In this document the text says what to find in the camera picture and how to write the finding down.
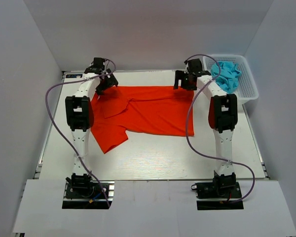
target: blue towel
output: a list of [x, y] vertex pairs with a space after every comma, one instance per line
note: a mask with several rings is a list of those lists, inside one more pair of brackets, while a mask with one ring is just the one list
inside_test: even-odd
[[[238, 77], [241, 76], [241, 71], [237, 69], [238, 64], [232, 62], [218, 62], [221, 67], [221, 75], [216, 79], [217, 85], [228, 94], [233, 93], [238, 87]], [[218, 66], [216, 63], [211, 68], [212, 76], [218, 75]]]

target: purple cable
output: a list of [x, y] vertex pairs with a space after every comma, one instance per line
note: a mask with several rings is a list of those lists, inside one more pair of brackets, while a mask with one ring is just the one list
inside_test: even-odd
[[[106, 76], [107, 76], [107, 75], [111, 75], [111, 74], [113, 74], [113, 72], [115, 72], [115, 70], [116, 70], [116, 64], [115, 64], [112, 60], [110, 60], [110, 59], [106, 59], [106, 58], [105, 58], [105, 60], [106, 60], [106, 61], [109, 61], [109, 62], [111, 62], [111, 63], [113, 63], [113, 65], [114, 65], [114, 69], [113, 69], [113, 71], [112, 71], [111, 73], [106, 74]], [[92, 172], [91, 172], [90, 170], [88, 170], [88, 168], [87, 168], [86, 165], [84, 164], [82, 158], [80, 157], [80, 154], [79, 154], [78, 150], [74, 147], [74, 145], [71, 143], [71, 141], [69, 141], [69, 139], [68, 139], [68, 138], [62, 133], [62, 131], [60, 131], [59, 127], [58, 127], [57, 124], [55, 123], [55, 120], [54, 120], [54, 118], [53, 118], [53, 115], [51, 114], [51, 111], [50, 111], [50, 108], [49, 108], [49, 105], [48, 105], [48, 94], [49, 94], [49, 92], [50, 92], [52, 89], [54, 89], [55, 87], [58, 87], [58, 86], [60, 86], [60, 85], [66, 85], [66, 84], [73, 84], [73, 83], [85, 82], [85, 81], [88, 81], [88, 80], [92, 80], [92, 79], [95, 79], [95, 78], [99, 78], [99, 77], [101, 77], [101, 76], [102, 76], [102, 75], [96, 75], [96, 76], [94, 76], [94, 77], [90, 77], [90, 78], [88, 78], [88, 79], [84, 79], [84, 80], [62, 82], [62, 83], [59, 83], [59, 84], [53, 85], [51, 88], [49, 88], [49, 89], [47, 90], [47, 92], [46, 92], [46, 94], [45, 94], [45, 104], [46, 104], [46, 108], [47, 108], [47, 112], [48, 112], [49, 118], [50, 118], [52, 124], [54, 125], [55, 129], [56, 129], [56, 130], [58, 131], [58, 133], [59, 133], [59, 134], [65, 139], [65, 141], [71, 146], [71, 148], [74, 150], [74, 152], [76, 153], [77, 157], [79, 158], [80, 163], [82, 164], [82, 166], [83, 166], [83, 168], [85, 169], [85, 171], [86, 171], [88, 174], [90, 174], [93, 178], [95, 178], [95, 180], [99, 183], [99, 185], [100, 185], [100, 187], [101, 187], [101, 190], [102, 190], [102, 192], [103, 192], [103, 194], [104, 194], [104, 198], [105, 198], [105, 200], [107, 201], [108, 207], [110, 207], [110, 203], [109, 203], [109, 200], [108, 200], [107, 194], [104, 192], [104, 190], [103, 190], [103, 186], [102, 186], [100, 180], [99, 180], [94, 174], [92, 174]]]
[[[209, 158], [209, 159], [216, 159], [216, 160], [222, 160], [222, 161], [227, 161], [227, 162], [229, 162], [228, 159], [219, 158], [219, 157], [213, 157], [213, 156], [209, 156], [209, 155], [206, 155], [206, 154], [200, 153], [198, 150], [196, 150], [196, 149], [192, 146], [192, 144], [191, 144], [191, 142], [190, 142], [190, 140], [189, 140], [189, 137], [188, 137], [188, 119], [189, 119], [189, 116], [190, 116], [190, 114], [191, 114], [191, 111], [192, 111], [192, 108], [193, 108], [193, 104], [194, 104], [194, 102], [196, 101], [196, 98], [199, 96], [200, 93], [202, 93], [202, 91], [203, 91], [206, 87], [208, 87], [208, 85], [209, 85], [210, 83], [212, 83], [213, 81], [215, 81], [216, 78], [218, 78], [218, 77], [220, 76], [220, 74], [221, 74], [221, 67], [219, 66], [219, 64], [218, 64], [218, 62], [215, 60], [215, 58], [213, 58], [213, 57], [211, 57], [211, 56], [209, 56], [209, 55], [206, 55], [206, 54], [195, 54], [195, 55], [192, 55], [192, 56], [188, 57], [187, 60], [189, 60], [190, 58], [195, 57], [195, 56], [204, 56], [204, 57], [208, 57], [208, 58], [212, 59], [212, 60], [217, 64], [218, 69], [219, 69], [219, 72], [218, 72], [218, 74], [217, 74], [216, 76], [214, 76], [209, 82], [207, 82], [207, 83], [206, 83], [206, 84], [205, 84], [205, 85], [199, 90], [199, 92], [197, 92], [197, 94], [195, 95], [195, 97], [194, 97], [193, 100], [192, 100], [192, 103], [191, 103], [191, 105], [190, 105], [190, 107], [189, 107], [189, 109], [188, 109], [187, 116], [186, 116], [186, 121], [185, 121], [185, 136], [186, 136], [186, 140], [187, 140], [187, 143], [188, 143], [189, 147], [191, 147], [191, 149], [192, 149], [195, 153], [197, 153], [198, 155], [203, 156], [203, 157], [205, 157], [205, 158]], [[251, 188], [250, 188], [250, 190], [247, 192], [247, 194], [245, 194], [242, 198], [240, 198], [240, 199], [238, 199], [238, 200], [230, 201], [230, 202], [229, 202], [229, 203], [236, 203], [236, 202], [239, 202], [239, 201], [242, 201], [243, 199], [245, 199], [245, 198], [246, 198], [246, 197], [252, 192], [252, 190], [253, 190], [253, 188], [254, 188], [254, 186], [255, 186], [255, 183], [256, 183], [256, 177], [255, 177], [255, 174], [254, 174], [253, 170], [252, 170], [249, 166], [247, 166], [246, 164], [239, 163], [239, 162], [234, 162], [234, 161], [230, 161], [230, 163], [232, 163], [232, 164], [237, 164], [237, 165], [241, 165], [241, 166], [246, 167], [246, 168], [249, 169], [250, 172], [252, 173], [252, 178], [253, 178]]]

